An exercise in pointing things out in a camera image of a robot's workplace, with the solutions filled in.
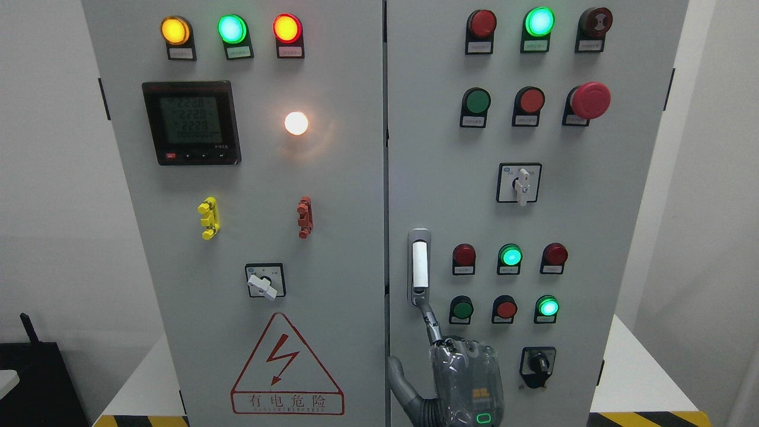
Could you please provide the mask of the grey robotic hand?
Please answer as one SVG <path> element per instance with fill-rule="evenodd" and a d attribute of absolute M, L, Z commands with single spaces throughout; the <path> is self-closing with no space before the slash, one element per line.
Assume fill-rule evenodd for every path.
<path fill-rule="evenodd" d="M 407 381 L 401 361 L 387 359 L 391 392 L 414 426 L 499 426 L 504 397 L 499 360 L 493 347 L 476 340 L 444 336 L 424 298 L 413 302 L 425 320 L 436 397 L 421 397 Z"/>

